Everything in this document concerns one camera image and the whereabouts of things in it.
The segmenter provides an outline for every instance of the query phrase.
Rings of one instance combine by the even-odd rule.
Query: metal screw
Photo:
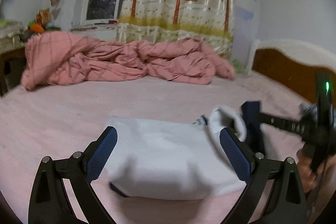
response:
[[[295,160],[293,158],[287,158],[287,162],[290,164],[294,164]]]
[[[256,157],[258,160],[262,160],[265,156],[264,156],[263,153],[257,152],[257,153],[255,154],[255,157]]]
[[[42,162],[46,163],[50,160],[50,157],[48,156],[45,156],[43,159],[42,159]]]
[[[77,152],[75,152],[75,153],[72,154],[72,156],[73,156],[75,159],[79,158],[81,155],[82,155],[82,152],[79,152],[79,151],[77,151]]]

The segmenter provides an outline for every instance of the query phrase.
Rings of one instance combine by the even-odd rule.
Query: headboard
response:
[[[284,84],[315,103],[315,75],[328,72],[336,85],[336,55],[309,42],[293,39],[256,40],[251,46],[247,71],[257,71]]]

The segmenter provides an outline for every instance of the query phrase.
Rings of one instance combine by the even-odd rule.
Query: mattress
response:
[[[125,82],[84,82],[71,86],[44,86],[33,92],[18,86],[0,103],[0,190],[23,221],[28,222],[31,188],[41,159],[68,158],[83,151],[105,129],[108,116],[194,122],[219,105],[239,111],[245,101],[262,101],[262,110],[299,118],[305,100],[286,87],[252,73],[229,81],[214,78],[210,85],[174,83],[145,77]],[[262,126],[273,159],[284,160],[302,147],[300,139],[270,126]],[[241,194],[189,201],[122,198],[102,175],[92,182],[98,197],[117,223],[220,223]],[[78,218],[85,220],[70,183],[68,195]],[[258,206],[255,217],[260,214]]]

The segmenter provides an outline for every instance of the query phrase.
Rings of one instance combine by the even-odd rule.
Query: blue gripper pad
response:
[[[219,142],[238,178],[242,181],[249,182],[251,179],[251,165],[239,149],[238,144],[236,144],[233,137],[230,136],[225,128],[220,132]]]
[[[99,178],[112,150],[117,144],[118,134],[115,128],[108,127],[109,132],[101,141],[97,149],[93,152],[91,158],[87,162],[86,180],[91,183],[93,180]]]

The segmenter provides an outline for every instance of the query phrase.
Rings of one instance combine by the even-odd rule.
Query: plaid blanket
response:
[[[145,75],[209,84],[214,75],[234,79],[231,64],[199,38],[177,42],[101,41],[68,32],[47,32],[26,43],[27,67],[21,84],[70,85],[83,81],[125,81]]]

